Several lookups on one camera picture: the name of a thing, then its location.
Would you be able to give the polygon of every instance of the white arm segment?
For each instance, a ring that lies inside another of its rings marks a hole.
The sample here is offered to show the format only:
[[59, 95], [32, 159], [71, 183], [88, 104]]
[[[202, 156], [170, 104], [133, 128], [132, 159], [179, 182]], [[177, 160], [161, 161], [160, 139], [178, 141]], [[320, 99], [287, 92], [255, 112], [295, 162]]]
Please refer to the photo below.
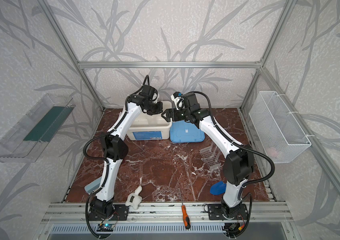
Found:
[[[118, 126], [118, 129], [116, 129], [114, 132], [110, 134], [114, 136], [118, 135], [120, 139], [122, 140], [125, 139], [127, 130], [130, 128], [131, 124], [134, 122], [134, 119], [138, 117], [138, 115], [142, 112], [141, 107], [136, 105], [135, 103], [128, 103], [127, 108], [128, 108], [128, 113], [126, 114], [125, 119]], [[115, 128], [115, 125], [122, 118], [124, 112], [125, 112], [125, 108], [123, 109], [122, 114], [120, 114], [118, 120], [108, 131]], [[119, 159], [116, 162], [114, 162], [111, 158], [107, 158], [107, 160], [110, 163], [109, 175], [107, 177], [105, 186], [96, 194], [97, 199], [101, 201], [103, 200], [109, 201], [110, 199], [114, 197], [115, 180], [117, 179], [119, 166], [122, 163], [122, 159]], [[105, 176], [106, 176], [106, 165], [103, 167], [103, 173], [102, 173], [102, 178], [100, 180], [101, 182], [100, 184], [103, 183]]]
[[[241, 142], [237, 141], [228, 132], [226, 132], [226, 130], [216, 120], [215, 122], [217, 123], [219, 128], [232, 139], [232, 141], [235, 141], [236, 143], [242, 145]], [[231, 150], [236, 151], [239, 149], [238, 147], [231, 145], [231, 142], [229, 142], [224, 136], [222, 136], [220, 132], [218, 132], [218, 130], [214, 126], [214, 123], [212, 122], [211, 116], [207, 116], [203, 118], [202, 121], [199, 122], [199, 129], [201, 129], [212, 139], [212, 141], [218, 146], [220, 151], [223, 153], [223, 156], [225, 158], [227, 154], [230, 153]], [[238, 194], [240, 188], [245, 182], [247, 182], [247, 179], [241, 181], [238, 186], [226, 182], [226, 191], [223, 195], [223, 200], [229, 207], [234, 207], [240, 203], [240, 200], [238, 200]]]

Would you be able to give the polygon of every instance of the white plush toy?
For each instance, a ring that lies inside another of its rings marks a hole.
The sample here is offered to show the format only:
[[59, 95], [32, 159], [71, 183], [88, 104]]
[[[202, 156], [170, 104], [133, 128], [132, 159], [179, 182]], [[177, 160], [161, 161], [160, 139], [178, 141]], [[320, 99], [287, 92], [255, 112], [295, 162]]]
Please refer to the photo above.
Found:
[[139, 196], [139, 193], [142, 191], [142, 186], [137, 187], [137, 189], [130, 193], [127, 197], [126, 206], [133, 206], [136, 210], [138, 208], [138, 204], [141, 203], [142, 197]]

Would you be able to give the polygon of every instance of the blue label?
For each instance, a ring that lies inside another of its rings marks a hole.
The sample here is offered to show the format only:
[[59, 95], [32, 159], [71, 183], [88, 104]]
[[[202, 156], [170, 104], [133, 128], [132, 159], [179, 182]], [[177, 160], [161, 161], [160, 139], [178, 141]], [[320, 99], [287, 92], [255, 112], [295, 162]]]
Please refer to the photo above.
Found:
[[136, 140], [152, 140], [152, 139], [162, 139], [161, 131], [153, 132], [133, 132]]

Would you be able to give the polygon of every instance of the orange screwdriver handle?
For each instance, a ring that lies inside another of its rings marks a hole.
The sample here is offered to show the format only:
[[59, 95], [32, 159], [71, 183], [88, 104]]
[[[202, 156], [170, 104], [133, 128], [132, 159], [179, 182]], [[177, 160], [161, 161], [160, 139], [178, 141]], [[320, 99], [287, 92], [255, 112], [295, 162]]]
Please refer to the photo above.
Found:
[[182, 205], [182, 213], [183, 213], [183, 223], [184, 223], [184, 226], [185, 226], [186, 229], [190, 229], [191, 228], [190, 218], [187, 215], [186, 206], [185, 205]]

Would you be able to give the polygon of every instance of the black mounting plate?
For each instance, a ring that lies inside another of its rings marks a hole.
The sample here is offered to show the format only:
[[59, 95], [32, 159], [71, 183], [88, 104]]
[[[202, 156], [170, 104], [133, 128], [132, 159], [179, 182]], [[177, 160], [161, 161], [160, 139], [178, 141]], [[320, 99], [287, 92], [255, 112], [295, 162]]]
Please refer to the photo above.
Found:
[[[241, 204], [241, 208], [238, 213], [242, 215], [243, 220], [247, 219], [247, 207], [246, 204]], [[209, 220], [227, 220], [222, 214], [221, 210], [222, 204], [207, 204], [207, 212], [209, 214]]]
[[[129, 214], [129, 207], [125, 204], [113, 204], [117, 214], [114, 214], [109, 221], [126, 221], [127, 215]], [[89, 221], [102, 221], [94, 212], [89, 213]]]

